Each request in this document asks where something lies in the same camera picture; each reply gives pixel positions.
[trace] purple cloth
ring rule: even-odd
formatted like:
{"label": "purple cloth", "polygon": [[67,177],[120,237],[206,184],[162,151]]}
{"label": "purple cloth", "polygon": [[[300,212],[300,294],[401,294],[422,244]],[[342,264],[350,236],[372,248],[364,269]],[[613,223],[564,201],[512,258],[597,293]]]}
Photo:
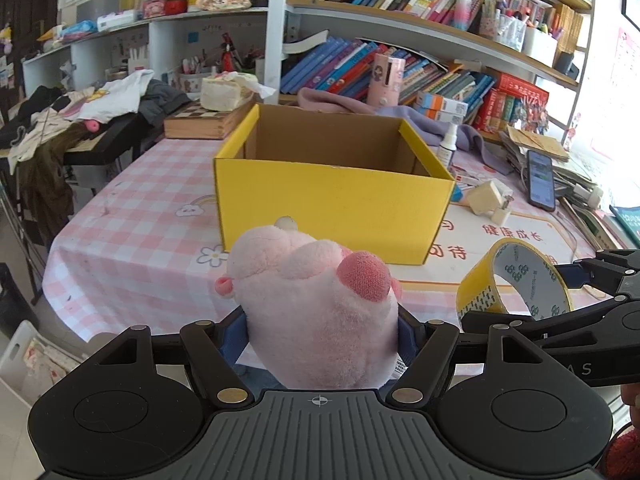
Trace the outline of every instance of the purple cloth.
{"label": "purple cloth", "polygon": [[[380,115],[404,119],[429,146],[438,146],[449,129],[449,123],[434,121],[409,106],[388,106],[376,110],[373,106],[356,99],[311,88],[301,88],[298,91],[297,101],[298,106],[305,110]],[[513,168],[506,161],[495,156],[486,148],[482,136],[471,126],[463,124],[458,127],[456,146],[464,152],[477,150],[482,162],[501,174],[509,174],[513,171]]]}

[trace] picture frame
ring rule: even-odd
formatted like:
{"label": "picture frame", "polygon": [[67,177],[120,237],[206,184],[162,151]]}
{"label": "picture frame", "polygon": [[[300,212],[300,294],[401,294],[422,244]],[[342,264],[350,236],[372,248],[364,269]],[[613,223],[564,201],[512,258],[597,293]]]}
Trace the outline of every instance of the picture frame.
{"label": "picture frame", "polygon": [[640,30],[640,0],[622,0],[622,15]]}

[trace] pink checkered tablecloth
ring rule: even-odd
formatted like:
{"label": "pink checkered tablecloth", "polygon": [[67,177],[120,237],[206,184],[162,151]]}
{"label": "pink checkered tablecloth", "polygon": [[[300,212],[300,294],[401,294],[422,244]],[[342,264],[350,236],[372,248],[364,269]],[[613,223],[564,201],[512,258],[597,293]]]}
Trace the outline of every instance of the pink checkered tablecloth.
{"label": "pink checkered tablecloth", "polygon": [[[235,308],[233,300],[214,291],[226,260],[211,162],[221,144],[162,140],[56,237],[44,293],[82,339],[120,333],[135,324],[149,325],[154,334],[176,333],[194,320],[220,320]],[[455,164],[471,174],[500,178],[516,190],[516,211],[547,215],[526,202],[514,176],[501,176],[468,153],[458,152]],[[578,241],[576,258],[593,255],[577,230],[572,231]],[[503,299],[509,306],[508,294]],[[583,292],[574,294],[577,306],[595,301]],[[457,322],[454,292],[406,290],[402,304],[420,320]],[[252,352],[240,362],[260,365]]]}

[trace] shelf post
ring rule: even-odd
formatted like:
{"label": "shelf post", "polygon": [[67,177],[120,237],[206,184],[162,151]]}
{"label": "shelf post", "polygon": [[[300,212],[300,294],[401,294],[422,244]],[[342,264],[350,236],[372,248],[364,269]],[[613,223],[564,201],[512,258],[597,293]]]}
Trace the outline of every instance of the shelf post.
{"label": "shelf post", "polygon": [[[285,26],[287,0],[269,0],[267,12],[267,38],[264,49],[264,84],[280,91],[282,68],[282,34]],[[268,104],[278,104],[278,95],[267,97]]]}

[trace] metal screw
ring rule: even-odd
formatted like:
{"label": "metal screw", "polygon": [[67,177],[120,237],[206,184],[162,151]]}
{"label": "metal screw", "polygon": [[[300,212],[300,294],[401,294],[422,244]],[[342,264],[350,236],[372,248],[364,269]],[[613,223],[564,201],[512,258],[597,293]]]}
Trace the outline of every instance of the metal screw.
{"label": "metal screw", "polygon": [[249,397],[249,394],[242,388],[225,388],[218,392],[218,400],[225,404],[238,404]]}
{"label": "metal screw", "polygon": [[422,392],[415,388],[398,388],[391,396],[394,400],[403,404],[415,404],[422,400]]}

